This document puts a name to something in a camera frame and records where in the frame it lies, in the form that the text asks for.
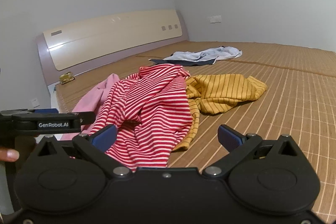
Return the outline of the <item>person's left hand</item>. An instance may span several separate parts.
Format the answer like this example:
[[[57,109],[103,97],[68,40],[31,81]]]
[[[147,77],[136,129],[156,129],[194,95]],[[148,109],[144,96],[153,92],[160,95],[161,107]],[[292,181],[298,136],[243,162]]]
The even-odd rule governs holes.
[[[0,161],[15,162],[19,159],[19,152],[14,149],[1,147],[0,148]]]

